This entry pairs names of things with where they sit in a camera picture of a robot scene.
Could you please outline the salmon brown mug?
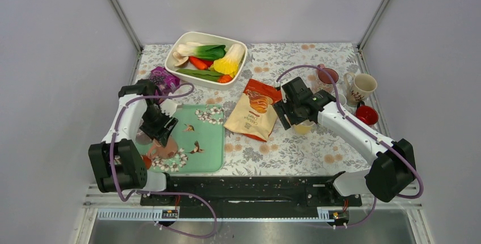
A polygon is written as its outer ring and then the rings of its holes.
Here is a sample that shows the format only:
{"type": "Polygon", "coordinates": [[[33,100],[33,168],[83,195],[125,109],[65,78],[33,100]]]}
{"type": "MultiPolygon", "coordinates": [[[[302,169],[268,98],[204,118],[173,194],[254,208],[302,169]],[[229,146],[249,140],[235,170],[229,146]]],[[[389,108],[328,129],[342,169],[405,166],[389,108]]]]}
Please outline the salmon brown mug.
{"type": "Polygon", "coordinates": [[[170,136],[166,146],[162,146],[159,141],[153,140],[152,146],[148,150],[146,156],[151,160],[156,158],[170,159],[176,155],[178,149],[177,142],[170,136]]]}

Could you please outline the yellow mug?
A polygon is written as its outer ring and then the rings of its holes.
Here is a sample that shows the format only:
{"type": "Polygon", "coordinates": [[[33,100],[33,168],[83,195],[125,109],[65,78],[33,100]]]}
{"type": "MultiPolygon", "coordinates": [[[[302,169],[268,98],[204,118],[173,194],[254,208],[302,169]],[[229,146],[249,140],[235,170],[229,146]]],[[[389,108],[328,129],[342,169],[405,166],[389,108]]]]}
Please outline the yellow mug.
{"type": "Polygon", "coordinates": [[[306,135],[310,133],[314,126],[316,126],[316,123],[310,120],[305,120],[299,124],[292,125],[294,131],[299,135],[306,135]]]}

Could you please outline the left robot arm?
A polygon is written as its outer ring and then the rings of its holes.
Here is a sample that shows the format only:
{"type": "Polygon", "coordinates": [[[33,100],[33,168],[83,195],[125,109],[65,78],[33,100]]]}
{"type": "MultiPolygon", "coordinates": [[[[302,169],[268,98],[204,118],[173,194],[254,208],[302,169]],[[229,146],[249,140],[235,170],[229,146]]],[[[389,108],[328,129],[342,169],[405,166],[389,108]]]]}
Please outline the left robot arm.
{"type": "Polygon", "coordinates": [[[142,131],[160,146],[167,146],[178,123],[174,118],[178,105],[169,96],[162,96],[148,79],[122,87],[118,96],[119,106],[108,133],[88,149],[98,189],[102,193],[154,191],[161,204],[171,204],[176,197],[175,188],[167,184],[164,174],[148,171],[134,142],[137,132],[142,131]]]}

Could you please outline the small pink mug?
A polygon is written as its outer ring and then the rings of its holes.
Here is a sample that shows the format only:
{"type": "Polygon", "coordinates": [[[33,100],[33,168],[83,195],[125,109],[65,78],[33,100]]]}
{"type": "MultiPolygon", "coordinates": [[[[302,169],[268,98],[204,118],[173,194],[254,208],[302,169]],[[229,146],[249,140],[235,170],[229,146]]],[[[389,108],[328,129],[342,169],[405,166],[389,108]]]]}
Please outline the small pink mug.
{"type": "Polygon", "coordinates": [[[342,107],[345,107],[346,104],[347,104],[347,99],[346,99],[346,97],[345,97],[343,94],[341,94],[341,93],[338,93],[338,95],[337,95],[337,97],[336,97],[336,100],[337,100],[337,102],[340,103],[340,105],[341,105],[342,107]]]}

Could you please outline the small orange mug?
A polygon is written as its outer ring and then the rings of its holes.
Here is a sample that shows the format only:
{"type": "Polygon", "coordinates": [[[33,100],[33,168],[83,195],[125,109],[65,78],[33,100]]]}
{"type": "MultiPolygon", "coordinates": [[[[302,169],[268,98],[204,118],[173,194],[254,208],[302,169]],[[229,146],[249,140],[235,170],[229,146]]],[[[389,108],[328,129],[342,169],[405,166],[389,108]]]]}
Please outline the small orange mug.
{"type": "Polygon", "coordinates": [[[149,170],[152,167],[152,160],[146,155],[142,155],[141,158],[146,166],[146,169],[149,170]]]}

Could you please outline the large pink patterned mug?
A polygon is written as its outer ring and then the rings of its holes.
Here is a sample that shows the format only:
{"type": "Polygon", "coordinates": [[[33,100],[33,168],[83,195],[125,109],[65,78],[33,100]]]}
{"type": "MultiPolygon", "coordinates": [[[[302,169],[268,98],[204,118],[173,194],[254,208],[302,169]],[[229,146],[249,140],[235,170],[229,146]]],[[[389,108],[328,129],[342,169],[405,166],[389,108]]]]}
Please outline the large pink patterned mug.
{"type": "Polygon", "coordinates": [[[337,71],[331,68],[327,68],[324,64],[319,64],[318,67],[322,69],[317,70],[319,88],[328,93],[333,93],[334,87],[339,80],[339,75],[337,71]]]}

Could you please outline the red mug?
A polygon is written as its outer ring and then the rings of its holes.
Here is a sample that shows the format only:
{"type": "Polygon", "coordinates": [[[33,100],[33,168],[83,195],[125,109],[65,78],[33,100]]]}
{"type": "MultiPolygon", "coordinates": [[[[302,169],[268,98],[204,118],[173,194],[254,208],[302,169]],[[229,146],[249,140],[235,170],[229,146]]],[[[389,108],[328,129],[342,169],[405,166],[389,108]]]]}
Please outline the red mug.
{"type": "Polygon", "coordinates": [[[358,102],[355,117],[370,127],[379,121],[378,112],[374,108],[367,106],[363,101],[358,102]]]}

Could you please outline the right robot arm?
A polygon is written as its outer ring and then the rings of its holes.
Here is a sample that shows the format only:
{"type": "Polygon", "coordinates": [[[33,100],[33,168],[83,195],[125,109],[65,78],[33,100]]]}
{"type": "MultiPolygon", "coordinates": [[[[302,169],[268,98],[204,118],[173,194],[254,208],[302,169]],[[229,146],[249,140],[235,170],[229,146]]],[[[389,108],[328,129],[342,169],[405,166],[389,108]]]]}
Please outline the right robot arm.
{"type": "Polygon", "coordinates": [[[312,92],[300,77],[275,89],[282,99],[273,107],[284,129],[305,121],[333,131],[370,165],[354,173],[340,172],[326,183],[325,197],[340,205],[348,196],[371,194],[388,203],[415,180],[414,149],[405,139],[394,141],[349,113],[330,93],[312,92]]]}

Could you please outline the cream floral mug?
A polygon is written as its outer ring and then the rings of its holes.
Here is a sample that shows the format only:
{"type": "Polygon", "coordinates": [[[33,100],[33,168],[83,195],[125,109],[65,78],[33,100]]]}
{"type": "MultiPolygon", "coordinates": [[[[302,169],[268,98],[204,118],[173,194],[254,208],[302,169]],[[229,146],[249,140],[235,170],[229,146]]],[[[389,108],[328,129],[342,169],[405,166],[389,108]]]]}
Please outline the cream floral mug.
{"type": "Polygon", "coordinates": [[[343,79],[347,88],[347,104],[350,106],[364,102],[378,86],[376,79],[365,73],[355,74],[347,72],[343,75],[343,79]]]}

